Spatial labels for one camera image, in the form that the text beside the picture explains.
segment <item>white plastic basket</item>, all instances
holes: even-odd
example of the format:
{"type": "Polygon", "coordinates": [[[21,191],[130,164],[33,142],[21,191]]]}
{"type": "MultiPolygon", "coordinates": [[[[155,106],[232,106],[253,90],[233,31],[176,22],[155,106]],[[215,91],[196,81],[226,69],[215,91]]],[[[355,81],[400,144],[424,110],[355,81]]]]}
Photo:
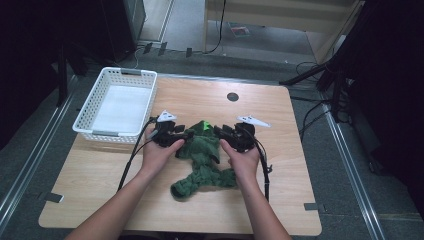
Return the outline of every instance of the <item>white plastic basket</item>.
{"type": "Polygon", "coordinates": [[[149,120],[157,73],[103,68],[72,129],[85,139],[135,143],[149,120]]]}

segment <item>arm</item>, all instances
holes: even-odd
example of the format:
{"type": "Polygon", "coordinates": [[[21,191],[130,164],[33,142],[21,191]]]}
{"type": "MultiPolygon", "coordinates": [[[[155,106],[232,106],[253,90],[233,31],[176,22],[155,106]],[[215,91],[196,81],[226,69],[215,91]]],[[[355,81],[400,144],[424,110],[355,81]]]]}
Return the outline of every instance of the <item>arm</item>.
{"type": "Polygon", "coordinates": [[[255,239],[291,239],[262,194],[256,180],[258,149],[238,153],[225,140],[221,140],[221,146],[230,156],[229,163],[236,173],[255,239]]]}
{"type": "Polygon", "coordinates": [[[66,239],[118,239],[149,184],[183,144],[184,140],[175,142],[169,148],[159,147],[154,142],[146,144],[143,164],[136,176],[66,239]]]}

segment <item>human hand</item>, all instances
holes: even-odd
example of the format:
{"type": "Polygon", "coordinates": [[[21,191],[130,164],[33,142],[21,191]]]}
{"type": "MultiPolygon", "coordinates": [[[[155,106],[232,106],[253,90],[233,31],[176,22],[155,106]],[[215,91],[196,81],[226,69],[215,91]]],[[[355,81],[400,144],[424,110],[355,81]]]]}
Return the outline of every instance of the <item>human hand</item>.
{"type": "MultiPolygon", "coordinates": [[[[145,136],[149,136],[152,131],[153,129],[147,129],[145,136]]],[[[184,140],[180,139],[167,148],[159,146],[150,139],[145,139],[145,142],[147,141],[150,142],[143,147],[143,163],[139,174],[144,173],[153,178],[163,169],[169,157],[184,145],[184,140]]]]}
{"type": "Polygon", "coordinates": [[[259,151],[256,147],[247,152],[239,153],[234,150],[224,139],[220,140],[221,147],[230,157],[228,162],[236,173],[237,180],[254,179],[256,181],[256,171],[259,163],[259,151]]]}

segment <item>forearm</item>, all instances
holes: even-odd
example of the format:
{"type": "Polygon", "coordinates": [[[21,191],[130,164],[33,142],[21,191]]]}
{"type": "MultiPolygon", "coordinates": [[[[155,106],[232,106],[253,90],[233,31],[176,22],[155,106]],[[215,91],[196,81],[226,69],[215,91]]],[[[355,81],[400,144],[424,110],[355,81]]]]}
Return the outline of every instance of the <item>forearm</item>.
{"type": "Polygon", "coordinates": [[[238,182],[255,239],[291,239],[262,194],[256,178],[238,182]]]}
{"type": "Polygon", "coordinates": [[[66,239],[117,239],[150,181],[142,174],[133,178],[66,239]]]}

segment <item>tabletop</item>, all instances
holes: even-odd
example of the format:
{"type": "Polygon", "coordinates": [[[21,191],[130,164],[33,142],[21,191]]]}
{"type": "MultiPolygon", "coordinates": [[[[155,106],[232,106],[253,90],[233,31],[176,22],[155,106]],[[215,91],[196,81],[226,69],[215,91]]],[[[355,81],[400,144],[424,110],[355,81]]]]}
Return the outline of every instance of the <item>tabletop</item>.
{"type": "MultiPolygon", "coordinates": [[[[319,235],[317,210],[300,142],[289,92],[282,86],[247,84],[188,78],[158,77],[151,116],[163,110],[176,115],[186,128],[208,121],[211,125],[234,126],[237,116],[248,116],[271,124],[256,126],[256,138],[265,147],[270,178],[270,204],[290,235],[319,235]],[[237,101],[227,98],[236,93],[237,101]]],[[[53,193],[64,196],[60,203],[46,202],[39,224],[46,228],[75,228],[115,193],[133,146],[85,140],[77,135],[53,193]]],[[[230,168],[220,149],[219,169],[230,168]]],[[[142,163],[138,154],[127,175],[131,179],[142,163]]],[[[205,187],[185,201],[176,201],[170,186],[191,173],[191,160],[171,157],[164,170],[140,200],[126,230],[252,233],[240,191],[205,187]]],[[[257,179],[263,191],[264,177],[257,179]]]]}

